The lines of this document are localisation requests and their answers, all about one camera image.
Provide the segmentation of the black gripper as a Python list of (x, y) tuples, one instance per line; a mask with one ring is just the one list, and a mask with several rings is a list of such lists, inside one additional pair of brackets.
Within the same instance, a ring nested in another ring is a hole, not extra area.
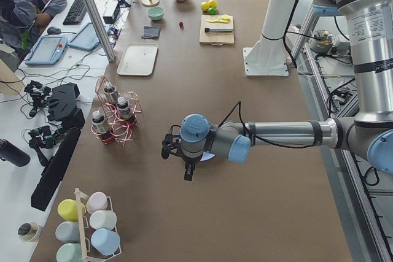
[(182, 148), (181, 151), (183, 153), (184, 161), (187, 164), (192, 163), (192, 165), (188, 165), (185, 168), (184, 172), (184, 180), (191, 181), (191, 179), (193, 178), (193, 172), (195, 170), (195, 164), (200, 162), (201, 160), (201, 150), (187, 150), (185, 148)]

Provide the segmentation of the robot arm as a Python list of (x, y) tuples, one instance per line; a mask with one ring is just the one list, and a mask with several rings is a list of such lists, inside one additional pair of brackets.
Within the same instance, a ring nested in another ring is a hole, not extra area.
[(179, 131), (185, 180), (203, 153), (242, 163), (255, 145), (328, 146), (348, 150), (374, 168), (392, 172), (392, 0), (314, 0), (318, 16), (346, 17), (359, 111), (353, 117), (304, 122), (212, 124), (186, 116)]

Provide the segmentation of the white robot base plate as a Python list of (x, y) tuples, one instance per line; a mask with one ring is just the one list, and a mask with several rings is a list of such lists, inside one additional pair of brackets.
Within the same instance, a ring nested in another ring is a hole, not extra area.
[(280, 48), (243, 48), (244, 71), (247, 76), (283, 76), (289, 71), (286, 65), (286, 52)]

